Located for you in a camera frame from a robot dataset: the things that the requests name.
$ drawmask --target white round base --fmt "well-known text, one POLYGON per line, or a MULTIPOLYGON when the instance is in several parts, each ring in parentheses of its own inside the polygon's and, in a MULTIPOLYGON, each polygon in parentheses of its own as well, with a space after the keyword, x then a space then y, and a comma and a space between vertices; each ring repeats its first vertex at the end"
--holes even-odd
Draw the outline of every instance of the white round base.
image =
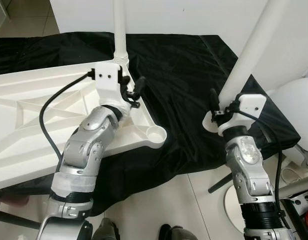
POLYGON ((224 209, 230 222, 243 234, 245 224, 234 185, 232 185, 225 193, 224 209))

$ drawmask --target black cloth cover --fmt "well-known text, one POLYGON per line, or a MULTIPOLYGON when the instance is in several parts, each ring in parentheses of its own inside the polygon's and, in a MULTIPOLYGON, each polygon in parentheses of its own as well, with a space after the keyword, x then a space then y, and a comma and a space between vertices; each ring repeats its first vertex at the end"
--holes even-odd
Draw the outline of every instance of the black cloth cover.
MULTIPOLYGON (((102 160, 93 215, 178 174, 214 169, 226 162, 225 141, 204 130, 202 120, 209 110, 209 89, 221 91, 237 56, 217 35, 130 34, 126 44, 129 70, 135 80, 146 77, 143 100, 155 123, 167 131, 167 139, 160 149, 140 147, 102 160)), ((0 38, 0 74, 110 60, 114 49, 114 36, 107 32, 0 38)), ((242 92, 267 96, 252 76, 242 92)), ((268 97, 260 119, 275 130, 284 149, 299 141, 296 130, 268 97)), ((277 152, 256 123, 249 133, 264 159, 277 152)), ((52 178, 1 192, 49 193, 52 178)))

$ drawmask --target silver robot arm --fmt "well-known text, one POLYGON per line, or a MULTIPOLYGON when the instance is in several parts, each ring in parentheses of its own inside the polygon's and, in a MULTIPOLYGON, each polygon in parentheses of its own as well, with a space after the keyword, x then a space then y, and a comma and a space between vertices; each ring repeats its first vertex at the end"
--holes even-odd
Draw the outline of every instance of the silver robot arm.
POLYGON ((225 110, 218 106, 218 96, 211 91, 212 121, 226 141, 226 164, 230 167, 237 198, 245 221, 246 240, 294 240, 290 229, 281 222, 263 157, 248 129, 258 119, 266 102, 261 94, 239 94, 225 110))
POLYGON ((76 240, 83 236, 91 239, 92 226, 85 218, 93 206, 92 194, 102 154, 114 139, 118 126, 114 112, 99 106, 69 138, 59 172, 54 175, 38 240, 76 240))
POLYGON ((144 79, 127 91, 129 77, 115 63, 98 62, 94 72, 100 106, 82 121, 65 144, 54 174, 45 218, 37 240, 90 240, 92 225, 85 219, 93 207, 93 192, 102 156, 115 137, 119 121, 138 108, 144 79))

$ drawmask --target tiled floor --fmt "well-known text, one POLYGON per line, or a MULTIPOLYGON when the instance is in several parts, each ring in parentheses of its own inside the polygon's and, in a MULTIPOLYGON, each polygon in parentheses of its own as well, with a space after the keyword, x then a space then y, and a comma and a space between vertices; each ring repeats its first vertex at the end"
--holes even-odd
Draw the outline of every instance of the tiled floor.
MULTIPOLYGON (((265 161, 267 170, 275 168, 276 159, 265 161)), ((231 224, 224 210, 224 196, 231 183, 209 194, 207 189, 228 174, 229 168, 174 177, 161 186, 139 192, 118 202, 97 217, 89 217, 94 231, 105 216, 119 228, 122 240, 157 240, 162 224, 180 225, 199 240, 242 240, 242 234, 231 224)), ((4 203, 0 210, 34 221, 42 221, 47 195, 31 196, 27 206, 15 208, 4 203)), ((34 240, 37 230, 0 222, 0 239, 34 240)))
POLYGON ((29 38, 58 34, 49 0, 7 1, 10 20, 0 28, 0 38, 29 38))

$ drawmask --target white plastic panel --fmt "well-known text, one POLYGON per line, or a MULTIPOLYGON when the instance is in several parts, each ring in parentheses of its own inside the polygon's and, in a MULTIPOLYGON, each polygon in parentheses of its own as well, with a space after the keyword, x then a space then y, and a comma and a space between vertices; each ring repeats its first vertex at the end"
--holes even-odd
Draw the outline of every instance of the white plastic panel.
POLYGON ((300 147, 308 151, 308 77, 283 85, 270 98, 300 135, 300 147))
MULTIPOLYGON (((39 112, 51 95, 94 67, 92 62, 0 75, 0 189, 54 173, 58 159, 41 131, 39 112)), ((126 67, 123 72, 129 74, 126 67)), ((164 144, 166 131, 154 124, 141 98, 139 102, 140 108, 133 108, 120 124, 105 157, 164 144)), ((90 78, 51 103, 44 122, 61 152, 73 131, 98 105, 95 81, 90 78)))

